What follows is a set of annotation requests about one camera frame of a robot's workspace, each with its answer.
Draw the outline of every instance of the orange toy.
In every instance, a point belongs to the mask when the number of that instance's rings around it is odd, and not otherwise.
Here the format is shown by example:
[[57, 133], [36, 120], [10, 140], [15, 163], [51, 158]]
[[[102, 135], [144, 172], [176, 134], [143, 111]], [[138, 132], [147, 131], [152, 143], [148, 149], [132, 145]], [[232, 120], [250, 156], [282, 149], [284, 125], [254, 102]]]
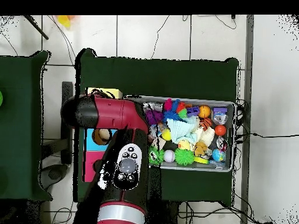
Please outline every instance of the orange toy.
[[208, 116], [210, 116], [210, 114], [211, 114], [211, 109], [208, 106], [203, 105], [199, 107], [200, 118], [207, 118]]
[[227, 129], [224, 125], [218, 125], [215, 127], [215, 134], [217, 136], [223, 136], [225, 133], [227, 133]]

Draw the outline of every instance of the white cloth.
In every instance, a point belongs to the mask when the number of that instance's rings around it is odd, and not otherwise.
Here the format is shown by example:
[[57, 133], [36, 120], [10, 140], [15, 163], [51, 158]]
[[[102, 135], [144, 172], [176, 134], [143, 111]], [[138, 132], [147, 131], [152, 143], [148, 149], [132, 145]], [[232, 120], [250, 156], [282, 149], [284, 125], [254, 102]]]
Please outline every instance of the white cloth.
[[214, 135], [215, 135], [215, 130], [212, 129], [211, 127], [208, 127], [206, 131], [203, 131], [199, 141], [204, 142], [204, 144], [206, 144], [207, 147], [209, 147], [214, 139]]
[[167, 119], [167, 125], [171, 131], [171, 140], [178, 144], [180, 140], [188, 140], [191, 144], [196, 143], [197, 135], [192, 133], [192, 130], [197, 126], [197, 123], [189, 124], [186, 122]]

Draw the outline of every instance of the green table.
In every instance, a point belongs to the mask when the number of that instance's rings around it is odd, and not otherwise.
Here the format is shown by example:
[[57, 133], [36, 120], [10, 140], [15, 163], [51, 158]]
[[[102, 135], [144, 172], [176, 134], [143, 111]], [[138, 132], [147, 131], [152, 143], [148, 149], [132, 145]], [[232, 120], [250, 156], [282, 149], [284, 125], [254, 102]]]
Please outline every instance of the green table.
[[48, 52], [0, 56], [0, 199], [51, 200], [39, 185], [42, 67]]
[[[115, 88], [124, 95], [178, 97], [235, 102], [235, 58], [220, 61], [169, 61], [96, 57], [83, 49], [76, 60], [77, 83], [85, 88]], [[79, 165], [74, 175], [74, 198], [82, 201], [89, 183], [82, 182], [84, 131], [79, 130]], [[162, 199], [222, 201], [231, 205], [232, 171], [227, 173], [162, 169]]]

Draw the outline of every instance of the plush animal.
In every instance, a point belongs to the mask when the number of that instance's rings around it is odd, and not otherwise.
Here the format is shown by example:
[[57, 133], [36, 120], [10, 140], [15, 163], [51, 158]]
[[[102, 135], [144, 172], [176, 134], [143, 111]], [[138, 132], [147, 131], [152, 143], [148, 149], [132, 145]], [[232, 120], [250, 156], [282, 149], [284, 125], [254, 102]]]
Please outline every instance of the plush animal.
[[212, 126], [212, 120], [210, 118], [204, 118], [201, 120], [200, 126], [203, 127], [204, 131], [206, 131], [208, 127]]
[[189, 141], [185, 139], [179, 141], [178, 147], [179, 149], [187, 149], [188, 151], [191, 150]]
[[194, 155], [197, 157], [204, 156], [207, 148], [208, 147], [204, 142], [197, 142], [195, 144]]

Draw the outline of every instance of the purple toy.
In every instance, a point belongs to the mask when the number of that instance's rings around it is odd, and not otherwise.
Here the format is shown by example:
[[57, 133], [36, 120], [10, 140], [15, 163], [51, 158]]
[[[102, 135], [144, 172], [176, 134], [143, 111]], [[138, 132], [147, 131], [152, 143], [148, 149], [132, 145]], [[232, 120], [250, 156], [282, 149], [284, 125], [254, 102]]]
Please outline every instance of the purple toy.
[[225, 107], [215, 107], [213, 108], [214, 113], [227, 113], [227, 108]]
[[158, 122], [161, 122], [163, 119], [163, 114], [159, 111], [147, 110], [145, 114], [147, 116], [147, 121], [149, 125], [157, 124]]
[[187, 108], [187, 116], [190, 118], [191, 116], [199, 115], [199, 107], [188, 107]]

